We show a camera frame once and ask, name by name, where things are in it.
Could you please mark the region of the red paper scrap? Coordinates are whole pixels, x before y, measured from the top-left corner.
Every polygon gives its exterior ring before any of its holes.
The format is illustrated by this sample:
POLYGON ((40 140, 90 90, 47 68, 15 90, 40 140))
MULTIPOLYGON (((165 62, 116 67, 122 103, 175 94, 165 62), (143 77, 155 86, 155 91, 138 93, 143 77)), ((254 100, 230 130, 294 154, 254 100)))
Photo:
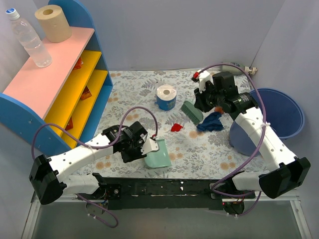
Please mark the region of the red paper scrap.
POLYGON ((181 129, 183 128, 182 125, 175 123, 172 127, 171 127, 171 132, 179 132, 181 129))

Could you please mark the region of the green hand brush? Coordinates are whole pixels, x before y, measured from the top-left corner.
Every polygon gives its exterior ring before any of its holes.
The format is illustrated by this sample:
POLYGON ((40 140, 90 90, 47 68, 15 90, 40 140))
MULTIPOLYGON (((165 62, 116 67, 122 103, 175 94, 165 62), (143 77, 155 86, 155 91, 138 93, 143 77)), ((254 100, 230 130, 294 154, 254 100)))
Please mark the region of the green hand brush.
POLYGON ((180 109, 193 122, 194 125, 198 125, 203 121, 203 113, 190 101, 184 101, 180 109))

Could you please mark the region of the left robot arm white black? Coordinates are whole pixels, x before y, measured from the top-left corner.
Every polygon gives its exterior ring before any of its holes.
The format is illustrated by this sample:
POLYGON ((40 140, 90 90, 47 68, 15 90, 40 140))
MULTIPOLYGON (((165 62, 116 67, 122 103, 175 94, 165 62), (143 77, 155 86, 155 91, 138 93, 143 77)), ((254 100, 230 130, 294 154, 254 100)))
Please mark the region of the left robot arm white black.
POLYGON ((87 164, 119 152, 124 163, 142 159, 158 145, 138 122, 131 126, 115 125, 86 143, 60 155, 38 156, 32 166, 29 180, 43 205, 62 195, 86 194, 89 199, 110 198, 115 186, 108 186, 98 173, 76 176, 74 172, 87 164))

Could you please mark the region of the green dustpan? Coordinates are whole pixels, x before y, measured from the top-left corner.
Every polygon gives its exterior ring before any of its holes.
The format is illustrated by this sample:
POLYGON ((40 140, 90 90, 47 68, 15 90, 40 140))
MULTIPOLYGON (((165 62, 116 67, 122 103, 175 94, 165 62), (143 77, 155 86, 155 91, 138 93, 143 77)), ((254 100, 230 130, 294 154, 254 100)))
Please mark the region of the green dustpan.
POLYGON ((145 164, 149 168, 170 167, 171 161, 164 139, 157 139, 158 151, 150 152, 145 158, 145 164))

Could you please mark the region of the dark blue paper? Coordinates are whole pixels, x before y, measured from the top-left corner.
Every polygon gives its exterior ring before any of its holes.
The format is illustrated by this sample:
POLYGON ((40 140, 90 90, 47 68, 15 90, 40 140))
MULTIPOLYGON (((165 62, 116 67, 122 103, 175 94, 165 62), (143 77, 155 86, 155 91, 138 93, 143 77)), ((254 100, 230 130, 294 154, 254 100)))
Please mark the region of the dark blue paper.
POLYGON ((221 131, 224 129, 223 124, 220 121, 222 114, 220 112, 213 112, 208 115, 204 121, 196 126, 199 132, 212 132, 221 131))

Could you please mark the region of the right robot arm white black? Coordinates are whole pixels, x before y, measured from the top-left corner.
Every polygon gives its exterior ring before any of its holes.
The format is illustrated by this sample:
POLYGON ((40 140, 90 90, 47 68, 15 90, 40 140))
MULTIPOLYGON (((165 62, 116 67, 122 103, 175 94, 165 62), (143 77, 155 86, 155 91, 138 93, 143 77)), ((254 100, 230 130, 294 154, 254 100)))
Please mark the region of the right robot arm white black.
POLYGON ((266 121, 261 101, 250 93, 239 93, 230 72, 205 76, 205 71, 198 71, 192 80, 199 83, 194 106, 202 112, 222 107, 255 144, 254 153, 261 154, 269 170, 267 174, 235 170, 225 186, 229 197, 237 198, 243 191, 261 191, 274 199, 302 185, 311 164, 305 157, 298 158, 276 135, 266 121))

